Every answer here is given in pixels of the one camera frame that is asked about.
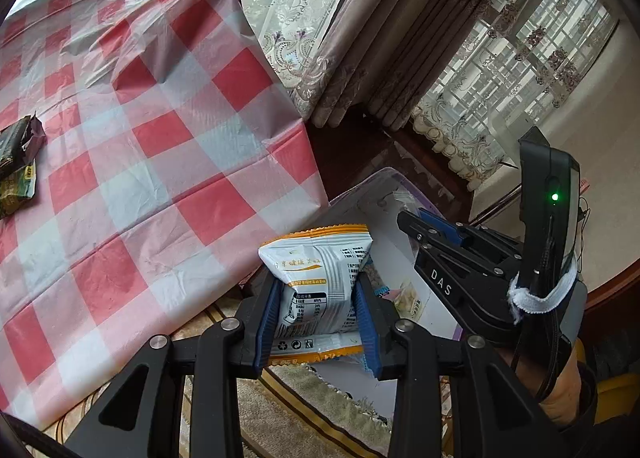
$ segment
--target tablecloth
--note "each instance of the tablecloth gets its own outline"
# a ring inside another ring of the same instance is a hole
[[[0,409],[45,427],[326,196],[240,0],[38,0],[0,41],[0,127],[47,134],[0,223]]]

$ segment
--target white strap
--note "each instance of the white strap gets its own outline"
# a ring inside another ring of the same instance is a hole
[[[522,312],[531,314],[548,313],[558,307],[574,285],[577,275],[578,264],[574,256],[571,259],[569,270],[560,278],[556,287],[546,297],[537,297],[529,291],[529,288],[517,287],[518,276],[520,276],[518,272],[516,277],[511,279],[509,290],[507,290],[507,301],[511,308],[514,324],[518,324],[522,320]]]

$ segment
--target blue gripper pad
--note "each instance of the blue gripper pad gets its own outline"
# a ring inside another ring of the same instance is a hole
[[[278,322],[278,312],[280,311],[280,295],[282,294],[282,281],[273,278],[273,285],[264,307],[264,314],[255,334],[255,359],[254,371],[259,374],[269,361],[273,335]]]
[[[373,323],[373,318],[371,317],[371,312],[367,306],[367,300],[364,297],[360,279],[356,281],[353,287],[353,295],[351,298],[353,300],[353,307],[356,310],[358,331],[360,332],[360,340],[362,341],[367,366],[376,378],[380,378],[382,374],[382,361],[380,359],[378,345],[379,338]]]
[[[420,214],[420,219],[424,221],[431,228],[436,229],[437,231],[444,234],[447,238],[447,241],[453,243],[457,247],[462,245],[462,237],[458,234],[458,228],[455,225],[449,223],[446,219],[440,218],[435,214],[430,213],[429,211],[420,208],[418,210]]]

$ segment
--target green snack package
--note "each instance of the green snack package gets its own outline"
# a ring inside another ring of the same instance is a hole
[[[36,190],[36,162],[20,167],[0,182],[0,219],[12,215]]]

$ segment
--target black robotic device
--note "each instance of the black robotic device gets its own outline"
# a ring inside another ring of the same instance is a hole
[[[462,341],[400,319],[393,303],[375,297],[366,274],[358,275],[353,303],[367,364],[378,380],[398,379],[390,458],[441,456],[439,375],[450,377],[456,458],[570,456],[538,399],[494,350],[513,348],[546,366],[545,394],[570,354],[586,298],[578,282],[556,310],[514,325],[509,282],[520,272],[521,285],[548,293],[570,260],[578,207],[579,168],[568,154],[524,141],[522,167],[524,244],[461,224],[450,226],[455,244],[444,229],[407,212],[398,216],[399,227],[420,242],[416,270],[462,325]],[[209,457],[212,448],[216,456],[241,457],[236,378],[257,378],[266,365],[283,287],[270,273],[260,279],[258,294],[242,301],[236,317],[199,337],[151,337],[64,448],[11,418],[18,434],[0,420],[0,448],[17,458],[25,450],[19,440],[40,440],[61,457],[178,458],[182,390],[193,375],[191,458]]]

